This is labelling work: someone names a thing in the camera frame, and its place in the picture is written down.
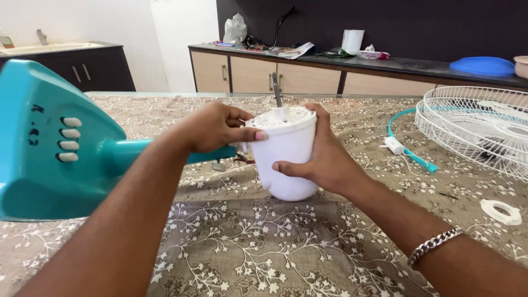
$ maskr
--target white wall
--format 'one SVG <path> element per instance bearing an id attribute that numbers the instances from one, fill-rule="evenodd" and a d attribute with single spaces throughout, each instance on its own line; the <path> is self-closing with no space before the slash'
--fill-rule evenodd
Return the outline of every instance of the white wall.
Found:
<path id="1" fill-rule="evenodd" d="M 0 28 L 16 47 L 38 44 L 37 29 L 50 43 L 122 44 L 136 90 L 168 91 L 148 0 L 0 0 L 0 7 Z"/>
<path id="2" fill-rule="evenodd" d="M 190 44 L 218 40 L 216 0 L 150 3 L 171 92 L 195 92 Z"/>

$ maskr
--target person's left hand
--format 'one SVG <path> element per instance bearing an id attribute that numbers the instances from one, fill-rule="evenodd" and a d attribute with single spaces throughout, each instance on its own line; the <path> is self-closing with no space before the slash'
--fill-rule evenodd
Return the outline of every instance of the person's left hand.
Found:
<path id="1" fill-rule="evenodd" d="M 207 153 L 234 142 L 265 140 L 268 135 L 259 129 L 242 127 L 253 118 L 248 112 L 220 102 L 212 102 L 184 117 L 174 128 L 192 153 Z"/>

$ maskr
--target blue plastic lid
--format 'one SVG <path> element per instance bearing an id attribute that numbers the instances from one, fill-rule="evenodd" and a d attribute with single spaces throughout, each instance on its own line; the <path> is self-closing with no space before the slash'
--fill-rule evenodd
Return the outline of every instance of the blue plastic lid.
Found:
<path id="1" fill-rule="evenodd" d="M 487 76 L 512 76 L 515 65 L 496 57 L 468 57 L 449 64 L 455 70 Z"/>

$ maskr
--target paper towel roll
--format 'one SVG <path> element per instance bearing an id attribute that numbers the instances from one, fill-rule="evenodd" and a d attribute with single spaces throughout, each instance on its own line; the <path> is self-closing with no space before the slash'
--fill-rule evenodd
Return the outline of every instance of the paper towel roll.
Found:
<path id="1" fill-rule="evenodd" d="M 343 33 L 343 44 L 341 48 L 349 54 L 357 54 L 361 49 L 365 30 L 345 30 Z"/>

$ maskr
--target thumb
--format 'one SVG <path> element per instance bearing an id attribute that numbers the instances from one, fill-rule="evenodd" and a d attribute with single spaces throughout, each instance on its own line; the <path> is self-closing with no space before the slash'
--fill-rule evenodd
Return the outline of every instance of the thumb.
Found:
<path id="1" fill-rule="evenodd" d="M 249 142 L 268 139 L 268 134 L 256 128 L 229 128 L 227 133 L 227 143 Z"/>
<path id="2" fill-rule="evenodd" d="M 286 161 L 277 161 L 273 163 L 271 168 L 289 177 L 306 178 L 310 174 L 309 163 L 297 164 Z"/>

